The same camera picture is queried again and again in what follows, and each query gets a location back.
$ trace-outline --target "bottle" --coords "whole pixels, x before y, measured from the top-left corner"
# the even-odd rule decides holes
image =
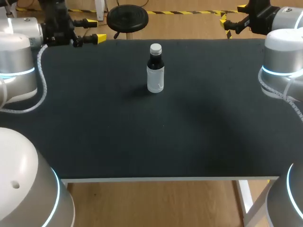
[[[147,62],[147,89],[152,93],[159,93],[164,88],[164,62],[161,45],[152,44],[150,52],[150,59]]]

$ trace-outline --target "white bottle cap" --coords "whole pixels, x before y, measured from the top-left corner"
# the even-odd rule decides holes
[[[160,44],[152,44],[151,45],[151,54],[152,55],[160,55],[162,54],[162,47]]]

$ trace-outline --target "dark liquid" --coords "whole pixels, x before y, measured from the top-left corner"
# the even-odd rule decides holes
[[[164,61],[162,60],[162,54],[150,55],[150,59],[147,62],[147,67],[151,70],[159,70],[164,67]]]

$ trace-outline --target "white cable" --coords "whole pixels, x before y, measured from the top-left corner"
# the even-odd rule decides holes
[[[28,112],[31,112],[33,110],[35,110],[37,107],[39,107],[42,102],[45,100],[46,98],[46,94],[47,94],[47,85],[46,85],[46,80],[45,80],[45,77],[44,77],[44,74],[43,74],[43,71],[42,71],[42,66],[41,66],[41,57],[42,57],[42,54],[43,52],[45,51],[45,49],[47,48],[47,45],[44,45],[41,50],[39,51],[38,55],[37,55],[37,64],[38,64],[38,71],[39,71],[39,74],[40,74],[40,78],[41,78],[41,81],[42,81],[42,86],[43,86],[43,94],[42,94],[42,97],[41,99],[39,100],[39,102],[26,109],[26,110],[9,110],[9,109],[0,109],[0,112],[5,112],[5,113],[10,113],[10,114],[25,114],[25,113],[28,113]]]
[[[288,90],[289,90],[290,86],[293,84],[293,82],[294,82],[295,79],[296,79],[296,77],[291,78],[291,79],[288,81],[288,83],[287,83],[287,85],[286,85],[286,87],[285,87],[285,89],[284,89],[284,92],[283,92],[283,100],[284,100],[284,101],[286,101]]]
[[[269,87],[266,83],[263,82],[262,77],[261,77],[262,71],[263,71],[263,69],[261,68],[260,71],[259,71],[259,74],[258,74],[258,80],[259,80],[260,84],[264,88],[266,88],[268,91],[270,91],[270,92],[278,95],[279,97],[281,97],[283,99],[284,95],[281,92],[278,92],[278,91],[274,90],[273,88]],[[299,116],[299,118],[301,119],[301,121],[303,122],[303,114],[301,113],[301,111],[299,110],[299,108],[294,104],[294,102],[292,100],[290,100],[289,96],[286,96],[285,101],[295,110],[295,112],[297,113],[297,115]]]
[[[2,98],[2,104],[0,105],[0,110],[4,107],[6,104],[6,101],[8,99],[8,89],[6,87],[6,83],[4,82],[4,79],[0,77],[1,85],[2,85],[2,91],[3,91],[3,98]]]

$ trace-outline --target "wooden floor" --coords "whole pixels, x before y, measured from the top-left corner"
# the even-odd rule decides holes
[[[107,0],[109,8],[116,0]],[[31,0],[20,0],[26,6]],[[142,5],[145,0],[120,0],[120,4]],[[248,0],[149,0],[144,7],[149,11],[202,11],[236,10],[237,5]],[[272,0],[273,5],[303,8],[302,0]],[[95,9],[94,0],[67,0],[71,9]],[[74,19],[96,19],[95,14],[71,13]],[[42,13],[20,13],[20,17]],[[239,21],[243,14],[228,14],[227,18]],[[149,24],[133,34],[133,39],[226,39],[220,27],[219,16],[199,15],[149,15]],[[79,35],[85,29],[77,28]],[[88,31],[107,34],[112,39],[115,32],[108,26]],[[245,29],[233,38],[264,38]],[[124,34],[119,39],[126,39]],[[267,181],[250,181],[253,200],[266,186]],[[69,187],[76,207],[75,227],[241,227],[236,191],[231,181],[209,182],[153,182],[153,183],[79,183]],[[259,227],[267,227],[263,219]]]

